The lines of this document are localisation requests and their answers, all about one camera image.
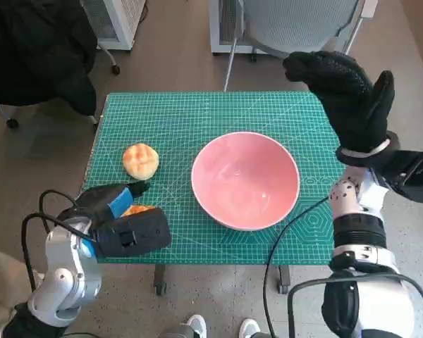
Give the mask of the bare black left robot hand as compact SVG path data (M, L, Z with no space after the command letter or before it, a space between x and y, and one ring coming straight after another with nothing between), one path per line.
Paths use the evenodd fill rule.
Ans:
M112 183L89 188L75 200L76 206L59 214L60 220L75 216L88 217L94 226L121 217L132 205L134 199L149 189L149 183Z

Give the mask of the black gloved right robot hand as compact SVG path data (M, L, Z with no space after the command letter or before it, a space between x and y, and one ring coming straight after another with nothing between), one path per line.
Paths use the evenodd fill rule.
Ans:
M354 58L337 51L293 52L283 67L289 81L305 83L320 100L344 149L367 154L387 139L395 96L390 70L371 82Z

